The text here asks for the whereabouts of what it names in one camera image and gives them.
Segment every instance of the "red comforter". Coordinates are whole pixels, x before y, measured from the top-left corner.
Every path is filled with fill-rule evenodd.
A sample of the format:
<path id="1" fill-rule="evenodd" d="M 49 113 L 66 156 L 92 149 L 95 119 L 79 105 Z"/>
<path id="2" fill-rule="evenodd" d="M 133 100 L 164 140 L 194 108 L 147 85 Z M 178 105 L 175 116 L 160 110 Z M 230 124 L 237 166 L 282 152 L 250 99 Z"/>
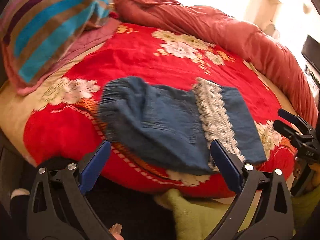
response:
<path id="1" fill-rule="evenodd" d="M 150 84 L 164 84 L 182 90 L 191 89 L 196 77 L 222 86 L 236 87 L 256 122 L 263 125 L 278 118 L 280 104 L 274 93 L 246 62 L 218 45 L 205 44 L 173 33 L 134 24 L 122 24 L 98 51 L 74 65 L 59 82 L 44 93 L 41 107 L 30 116 L 24 131 L 26 148 L 39 164 L 54 156 L 79 160 L 92 152 L 104 138 L 105 124 L 96 118 L 103 86 L 114 79 L 133 75 Z M 82 97 L 74 93 L 81 88 Z M 288 140 L 278 142 L 269 134 L 268 162 L 259 168 L 280 168 L 286 178 L 292 173 L 294 149 Z M 102 175 L 128 188 L 143 192 L 164 192 L 178 188 L 195 197 L 229 197 L 220 174 L 192 176 L 176 174 L 149 165 L 119 143 L 113 143 Z"/>
<path id="2" fill-rule="evenodd" d="M 193 35 L 252 62 L 282 90 L 301 117 L 316 125 L 316 104 L 295 57 L 256 25 L 238 21 L 209 6 L 184 6 L 176 0 L 114 0 L 114 3 L 126 22 Z"/>

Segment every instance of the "white flower pattern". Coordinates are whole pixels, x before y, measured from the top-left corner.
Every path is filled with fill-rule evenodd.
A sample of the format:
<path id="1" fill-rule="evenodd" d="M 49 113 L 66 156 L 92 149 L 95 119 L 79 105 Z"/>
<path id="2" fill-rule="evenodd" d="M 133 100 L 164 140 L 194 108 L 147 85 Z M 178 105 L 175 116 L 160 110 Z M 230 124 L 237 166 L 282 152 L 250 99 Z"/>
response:
<path id="1" fill-rule="evenodd" d="M 264 152 L 267 160 L 270 159 L 270 151 L 275 149 L 275 146 L 279 146 L 282 137 L 281 134 L 273 129 L 273 121 L 267 120 L 266 124 L 257 123 L 256 125 L 260 140 L 263 145 Z"/>
<path id="2" fill-rule="evenodd" d="M 181 34 L 178 36 L 178 40 L 188 44 L 189 46 L 191 46 L 194 49 L 202 49 L 202 50 L 208 49 L 208 44 L 206 42 L 204 42 L 200 39 L 197 39 L 194 36 Z"/>
<path id="3" fill-rule="evenodd" d="M 177 171 L 167 170 L 166 173 L 169 176 L 169 179 L 181 181 L 186 186 L 199 186 L 200 182 L 205 183 L 210 179 L 210 175 L 191 175 L 187 173 L 181 173 Z"/>
<path id="4" fill-rule="evenodd" d="M 186 57 L 191 59 L 196 58 L 196 55 L 194 53 L 197 52 L 197 50 L 181 41 L 168 41 L 167 43 L 160 44 L 160 46 L 163 47 L 166 52 L 176 57 Z"/>
<path id="5" fill-rule="evenodd" d="M 46 90 L 35 110 L 40 111 L 48 104 L 56 106 L 66 103 L 70 105 L 78 103 L 82 98 L 91 98 L 92 93 L 100 89 L 96 83 L 96 80 L 59 78 Z"/>
<path id="6" fill-rule="evenodd" d="M 224 61 L 220 55 L 213 54 L 210 51 L 206 51 L 204 54 L 209 60 L 216 65 L 224 65 Z"/>
<path id="7" fill-rule="evenodd" d="M 179 38 L 177 35 L 175 35 L 172 32 L 163 31 L 163 30 L 157 30 L 151 34 L 153 37 L 157 39 L 161 39 L 165 42 L 169 41 L 179 41 Z"/>

